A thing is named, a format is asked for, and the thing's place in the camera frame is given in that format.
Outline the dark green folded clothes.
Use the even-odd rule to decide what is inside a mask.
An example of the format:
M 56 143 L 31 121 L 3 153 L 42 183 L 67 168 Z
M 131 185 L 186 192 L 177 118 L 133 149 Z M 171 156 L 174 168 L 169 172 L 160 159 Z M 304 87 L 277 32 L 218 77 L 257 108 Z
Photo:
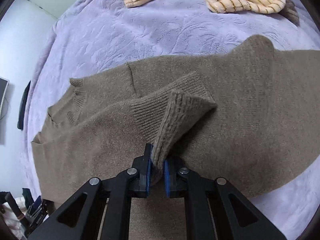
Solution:
M 22 196 L 25 200 L 25 207 L 28 209 L 30 206 L 33 205 L 34 200 L 31 194 L 31 191 L 29 188 L 23 188 L 22 189 Z

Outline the lavender bed blanket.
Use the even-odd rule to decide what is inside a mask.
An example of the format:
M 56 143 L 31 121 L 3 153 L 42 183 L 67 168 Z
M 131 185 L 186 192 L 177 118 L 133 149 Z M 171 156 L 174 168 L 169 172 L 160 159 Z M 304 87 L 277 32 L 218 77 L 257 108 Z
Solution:
M 34 162 L 31 143 L 71 79 L 152 57 L 225 55 L 254 35 L 281 51 L 319 51 L 319 34 L 306 10 L 300 13 L 305 23 L 297 27 L 278 14 L 215 14 L 203 0 L 154 0 L 131 9 L 123 0 L 76 1 L 52 27 L 31 81 L 29 155 Z M 32 171 L 42 196 L 35 162 Z M 249 199 L 287 239 L 298 239 L 319 206 L 319 156 L 295 179 Z

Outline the brown knit sweater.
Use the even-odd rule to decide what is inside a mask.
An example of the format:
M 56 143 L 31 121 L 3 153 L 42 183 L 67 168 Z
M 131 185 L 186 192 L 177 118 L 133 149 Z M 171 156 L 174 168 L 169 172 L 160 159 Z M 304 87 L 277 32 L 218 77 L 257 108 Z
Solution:
M 151 155 L 151 194 L 132 204 L 130 239 L 185 239 L 182 200 L 165 197 L 167 157 L 225 177 L 246 197 L 275 190 L 319 156 L 319 51 L 260 35 L 225 55 L 160 56 L 71 79 L 31 146 L 43 198 L 65 202 Z

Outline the white crumpled garment on floor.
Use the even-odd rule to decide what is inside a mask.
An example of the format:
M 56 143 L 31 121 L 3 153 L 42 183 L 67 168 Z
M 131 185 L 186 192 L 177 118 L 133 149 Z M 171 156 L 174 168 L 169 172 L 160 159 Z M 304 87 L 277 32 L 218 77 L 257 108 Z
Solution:
M 19 209 L 22 211 L 22 213 L 25 215 L 27 212 L 27 208 L 25 206 L 25 198 L 24 197 L 18 197 L 15 198 L 15 201 L 19 207 Z M 8 228 L 12 231 L 12 233 L 18 238 L 18 239 L 26 239 L 24 237 L 24 228 L 22 228 L 22 224 L 17 219 L 15 214 L 13 213 L 11 207 L 9 206 L 8 202 L 5 202 L 3 204 L 3 208 L 5 213 L 2 214 L 4 221 Z

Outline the wall-mounted television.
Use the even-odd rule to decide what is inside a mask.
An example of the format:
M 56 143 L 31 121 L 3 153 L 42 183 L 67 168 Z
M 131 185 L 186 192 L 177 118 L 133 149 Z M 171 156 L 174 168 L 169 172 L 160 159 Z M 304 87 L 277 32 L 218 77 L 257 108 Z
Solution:
M 1 120 L 6 116 L 8 109 L 9 109 L 9 103 L 6 97 L 7 94 L 7 90 L 9 87 L 9 80 L 5 79 L 5 78 L 0 78 L 0 100 L 1 100 Z

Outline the black folded garment on bed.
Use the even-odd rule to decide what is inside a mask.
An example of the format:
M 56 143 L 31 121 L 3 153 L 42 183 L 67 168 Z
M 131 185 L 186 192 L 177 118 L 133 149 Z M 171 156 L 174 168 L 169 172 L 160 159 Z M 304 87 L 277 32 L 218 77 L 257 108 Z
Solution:
M 31 84 L 31 82 L 29 81 L 28 85 L 26 86 L 26 88 L 23 92 L 21 103 L 20 103 L 17 129 L 19 129 L 21 131 L 23 130 L 23 127 L 24 127 L 25 108 L 26 108 L 26 104 L 27 104 L 27 98 L 28 98 L 28 94 L 29 94 L 30 84 Z

